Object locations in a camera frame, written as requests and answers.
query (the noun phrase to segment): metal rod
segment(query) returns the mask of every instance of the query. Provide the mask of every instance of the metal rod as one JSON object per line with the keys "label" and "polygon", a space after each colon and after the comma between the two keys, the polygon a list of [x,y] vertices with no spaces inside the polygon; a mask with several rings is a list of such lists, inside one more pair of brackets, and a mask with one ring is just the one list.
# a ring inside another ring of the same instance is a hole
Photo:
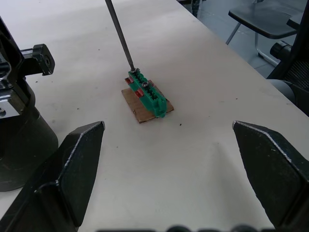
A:
{"label": "metal rod", "polygon": [[113,21],[113,23],[115,25],[116,31],[118,33],[118,36],[119,36],[119,39],[120,39],[120,42],[121,42],[121,45],[122,45],[122,47],[124,49],[124,52],[126,54],[127,61],[129,62],[131,70],[134,71],[135,68],[134,68],[133,60],[131,58],[129,49],[127,47],[124,34],[122,33],[122,30],[121,30],[121,27],[120,27],[120,24],[119,24],[119,21],[118,21],[118,18],[117,18],[114,6],[112,5],[112,0],[105,0],[105,2],[106,2],[106,5],[107,5],[107,8],[108,8],[108,10],[109,10],[109,12],[111,14],[112,21]]}
{"label": "metal rod", "polygon": [[279,63],[277,61],[275,61],[274,59],[270,58],[268,55],[266,55],[264,52],[262,52],[259,47],[258,47],[258,41],[259,41],[259,34],[256,32],[255,33],[255,40],[254,40],[254,44],[255,44],[255,49],[257,50],[258,54],[260,54],[264,60],[266,60],[268,63],[270,63],[273,66],[277,66]]}
{"label": "metal rod", "polygon": [[236,27],[234,28],[232,34],[230,35],[230,37],[229,37],[229,38],[227,39],[227,41],[226,41],[226,44],[227,44],[227,45],[231,42],[232,38],[234,37],[234,35],[236,34],[236,32],[237,32],[237,30],[238,30],[238,28],[239,28],[240,26],[241,26],[241,23],[237,23],[237,25],[236,25]]}

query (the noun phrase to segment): chair leg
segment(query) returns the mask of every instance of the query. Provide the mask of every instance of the chair leg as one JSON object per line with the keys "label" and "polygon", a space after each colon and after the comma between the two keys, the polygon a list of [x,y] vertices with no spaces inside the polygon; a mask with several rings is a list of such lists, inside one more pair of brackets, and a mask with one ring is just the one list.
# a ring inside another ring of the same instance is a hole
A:
{"label": "chair leg", "polygon": [[272,58],[270,58],[268,55],[266,55],[265,53],[263,53],[259,48],[258,48],[258,41],[259,41],[259,34],[256,32],[255,33],[255,49],[257,50],[258,55],[263,58],[264,60],[266,60],[268,63],[272,64],[273,66],[277,66],[278,62],[276,62],[275,60],[273,60]]}
{"label": "chair leg", "polygon": [[229,37],[229,38],[227,39],[227,41],[226,41],[226,44],[227,44],[227,45],[231,42],[232,38],[234,37],[234,35],[236,34],[236,32],[237,32],[237,30],[238,30],[238,28],[239,28],[240,26],[241,26],[241,23],[237,23],[237,25],[236,25],[236,27],[234,28],[232,34],[230,35],[230,37]]}

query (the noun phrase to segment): screw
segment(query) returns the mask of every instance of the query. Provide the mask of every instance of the screw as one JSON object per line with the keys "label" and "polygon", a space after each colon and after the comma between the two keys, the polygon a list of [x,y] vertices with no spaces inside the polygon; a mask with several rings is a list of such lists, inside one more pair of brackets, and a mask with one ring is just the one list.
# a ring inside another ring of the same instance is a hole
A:
{"label": "screw", "polygon": [[0,108],[0,117],[4,117],[6,115],[6,111]]}
{"label": "screw", "polygon": [[50,67],[51,62],[50,62],[50,59],[49,59],[48,56],[45,56],[45,63],[46,63],[46,65],[47,65],[48,67]]}
{"label": "screw", "polygon": [[136,68],[134,70],[131,70],[132,73],[137,73],[137,71],[139,71],[140,69],[139,68]]}
{"label": "screw", "polygon": [[143,82],[143,83],[141,84],[141,86],[142,86],[143,88],[145,88],[145,87],[149,86],[149,82],[148,82],[148,81],[147,81],[147,82]]}

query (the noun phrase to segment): red component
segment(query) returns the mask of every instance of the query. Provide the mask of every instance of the red component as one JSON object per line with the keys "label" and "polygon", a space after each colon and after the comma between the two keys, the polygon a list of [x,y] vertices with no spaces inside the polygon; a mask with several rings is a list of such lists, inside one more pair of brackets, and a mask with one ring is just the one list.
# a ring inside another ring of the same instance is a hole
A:
{"label": "red component", "polygon": [[149,84],[151,84],[151,86],[154,86],[154,83],[151,80],[149,80],[148,82]]}
{"label": "red component", "polygon": [[133,78],[132,77],[127,77],[125,78],[125,81],[128,85],[132,84],[134,82]]}
{"label": "red component", "polygon": [[144,92],[141,88],[139,88],[138,90],[135,91],[135,94],[138,98],[141,98],[142,96],[144,96]]}

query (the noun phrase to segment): gray floor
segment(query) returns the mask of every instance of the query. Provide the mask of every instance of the gray floor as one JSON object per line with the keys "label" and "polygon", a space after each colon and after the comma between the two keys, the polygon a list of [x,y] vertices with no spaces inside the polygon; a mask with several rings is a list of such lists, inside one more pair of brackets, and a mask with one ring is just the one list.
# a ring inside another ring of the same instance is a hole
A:
{"label": "gray floor", "polygon": [[[294,7],[304,10],[307,0],[282,0],[285,3],[291,2]],[[252,0],[206,0],[202,3],[198,13],[198,19],[211,31],[213,31],[222,41],[226,42],[227,38],[233,31],[237,21],[228,16],[231,8],[244,4],[250,4]],[[293,44],[296,36],[290,36],[282,40]],[[269,51],[276,40],[267,39],[259,36],[259,48],[265,53]],[[245,61],[255,68],[264,78],[274,69],[274,66],[267,63],[257,55],[254,47],[254,32],[241,25],[238,32],[230,42],[229,46],[237,52]]]}

